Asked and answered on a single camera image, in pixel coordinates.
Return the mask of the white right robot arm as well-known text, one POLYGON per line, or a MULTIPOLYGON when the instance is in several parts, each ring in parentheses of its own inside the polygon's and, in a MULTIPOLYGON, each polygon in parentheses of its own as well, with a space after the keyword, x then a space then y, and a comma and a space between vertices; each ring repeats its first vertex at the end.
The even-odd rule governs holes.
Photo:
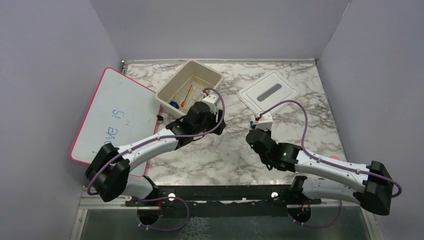
POLYGON ((288 190, 292 202, 333 199, 358 204, 376 215, 390 214, 394 181, 383 163, 340 162, 299 145, 277 143, 270 131, 260 129, 250 130, 245 140, 269 170, 309 174, 288 190))

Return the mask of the red rainbow measuring spoon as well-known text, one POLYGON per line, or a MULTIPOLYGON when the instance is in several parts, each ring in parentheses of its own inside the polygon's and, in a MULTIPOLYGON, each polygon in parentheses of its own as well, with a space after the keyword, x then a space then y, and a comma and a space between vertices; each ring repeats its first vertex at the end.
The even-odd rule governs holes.
POLYGON ((184 107, 185 107, 185 105, 186 105, 186 101, 187 101, 188 96, 189 96, 189 95, 190 95, 190 93, 191 93, 192 87, 193 87, 193 85, 191 84, 191 85, 190 85, 190 87, 189 87, 189 88, 188 88, 188 90, 187 90, 187 93, 186 93, 186 95, 185 95, 185 97, 184 97, 183 101, 181 102, 181 107, 182 107, 182 108, 184 108, 184 107))

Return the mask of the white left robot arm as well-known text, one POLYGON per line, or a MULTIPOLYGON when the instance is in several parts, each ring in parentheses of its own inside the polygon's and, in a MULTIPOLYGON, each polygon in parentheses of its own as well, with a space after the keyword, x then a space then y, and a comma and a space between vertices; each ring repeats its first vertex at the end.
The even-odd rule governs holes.
POLYGON ((98 195, 104 202, 119 196, 131 196, 144 205, 152 205, 157 200, 154 182, 146 176, 131 177, 131 171, 148 160, 178 150, 205 135, 220 135, 226 126, 225 113, 224 106, 213 112, 207 103, 197 101, 186 115, 170 122, 152 136, 118 147, 112 143, 104 144, 85 172, 89 180, 87 194, 98 195))

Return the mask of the yellow rubber tube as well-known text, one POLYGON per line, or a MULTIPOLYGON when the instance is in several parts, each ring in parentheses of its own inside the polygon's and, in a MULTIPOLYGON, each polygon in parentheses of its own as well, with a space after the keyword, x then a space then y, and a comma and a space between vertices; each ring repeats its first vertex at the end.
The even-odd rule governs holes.
POLYGON ((208 86, 205 84, 205 82, 202 79, 200 79, 199 77, 195 75, 192 75, 191 77, 193 78, 193 82, 191 84, 192 86, 200 90, 202 94, 208 95, 210 93, 209 90, 205 90, 205 88, 207 88, 208 86))

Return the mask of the white bin lid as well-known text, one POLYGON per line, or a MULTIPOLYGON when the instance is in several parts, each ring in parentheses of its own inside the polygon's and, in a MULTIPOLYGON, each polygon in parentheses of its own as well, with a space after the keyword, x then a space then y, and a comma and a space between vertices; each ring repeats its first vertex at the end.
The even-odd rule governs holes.
POLYGON ((249 83, 237 93, 238 98, 255 114, 281 101, 295 100, 299 95, 295 85, 275 70, 249 83))

